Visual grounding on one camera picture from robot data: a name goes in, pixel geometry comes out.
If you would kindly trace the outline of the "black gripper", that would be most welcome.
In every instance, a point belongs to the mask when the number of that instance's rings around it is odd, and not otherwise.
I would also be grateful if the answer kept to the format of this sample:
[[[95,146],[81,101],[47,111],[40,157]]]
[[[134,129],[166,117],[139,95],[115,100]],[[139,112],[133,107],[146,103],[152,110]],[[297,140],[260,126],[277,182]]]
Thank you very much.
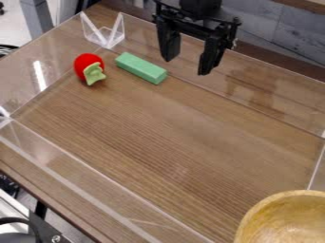
[[[181,53],[181,34],[185,33],[205,42],[200,57],[198,74],[209,75],[220,65],[226,48],[237,42],[242,22],[222,7],[222,0],[154,0],[153,15],[158,29],[161,54],[170,62]]]

